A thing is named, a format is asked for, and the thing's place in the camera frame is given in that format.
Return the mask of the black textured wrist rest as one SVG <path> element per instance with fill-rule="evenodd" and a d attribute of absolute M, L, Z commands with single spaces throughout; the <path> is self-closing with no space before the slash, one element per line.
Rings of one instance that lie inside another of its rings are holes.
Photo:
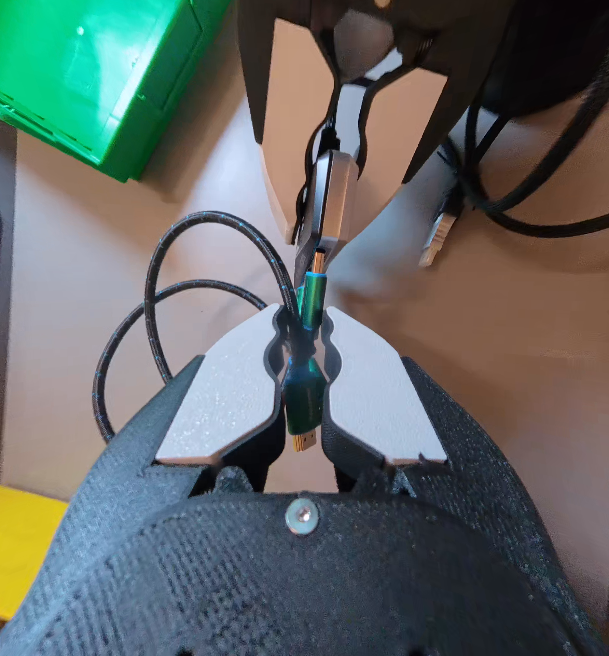
<path fill-rule="evenodd" d="M 516 1 L 481 107 L 507 119 L 550 109 L 592 82 L 609 48 L 609 1 Z"/>

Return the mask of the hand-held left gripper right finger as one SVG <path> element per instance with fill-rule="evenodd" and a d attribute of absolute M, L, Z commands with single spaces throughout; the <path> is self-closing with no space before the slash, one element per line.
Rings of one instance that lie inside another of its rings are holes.
<path fill-rule="evenodd" d="M 396 349 L 333 306 L 325 309 L 321 337 L 327 458 L 337 468 L 445 463 L 437 430 Z"/>

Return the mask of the silver HDMI switch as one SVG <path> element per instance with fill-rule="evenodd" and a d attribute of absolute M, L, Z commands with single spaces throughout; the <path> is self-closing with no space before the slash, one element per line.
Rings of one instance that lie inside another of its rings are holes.
<path fill-rule="evenodd" d="M 358 166 L 349 154 L 331 150 L 317 159 L 297 241 L 295 287 L 303 285 L 317 250 L 324 253 L 326 272 L 349 243 L 357 183 Z"/>

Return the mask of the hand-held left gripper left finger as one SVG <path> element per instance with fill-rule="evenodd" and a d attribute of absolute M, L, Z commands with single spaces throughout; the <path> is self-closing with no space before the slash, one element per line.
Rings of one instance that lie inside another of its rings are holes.
<path fill-rule="evenodd" d="M 208 349 L 157 450 L 158 463 L 220 464 L 277 419 L 285 310 L 265 307 Z"/>

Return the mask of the green plastic bin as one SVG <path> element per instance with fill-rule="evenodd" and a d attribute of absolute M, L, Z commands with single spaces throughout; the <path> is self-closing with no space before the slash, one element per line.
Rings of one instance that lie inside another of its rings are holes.
<path fill-rule="evenodd" d="M 0 1 L 0 120 L 139 180 L 230 1 Z"/>

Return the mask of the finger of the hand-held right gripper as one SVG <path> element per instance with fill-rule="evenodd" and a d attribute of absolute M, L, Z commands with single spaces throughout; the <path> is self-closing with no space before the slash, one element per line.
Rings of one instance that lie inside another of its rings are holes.
<path fill-rule="evenodd" d="M 336 74 L 321 37 L 309 27 L 283 18 L 261 18 L 260 37 L 265 48 L 261 72 L 267 77 L 262 170 L 279 233 L 292 244 L 313 142 L 329 114 Z"/>
<path fill-rule="evenodd" d="M 447 82 L 442 73 L 399 66 L 366 91 L 358 122 L 360 173 L 348 242 L 378 217 L 405 184 Z"/>

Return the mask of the yellow plastic bin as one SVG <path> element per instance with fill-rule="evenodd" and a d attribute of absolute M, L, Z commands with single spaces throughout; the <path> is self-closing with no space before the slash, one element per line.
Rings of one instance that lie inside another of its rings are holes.
<path fill-rule="evenodd" d="M 66 502 L 0 486 L 0 620 L 11 620 L 38 576 Z"/>

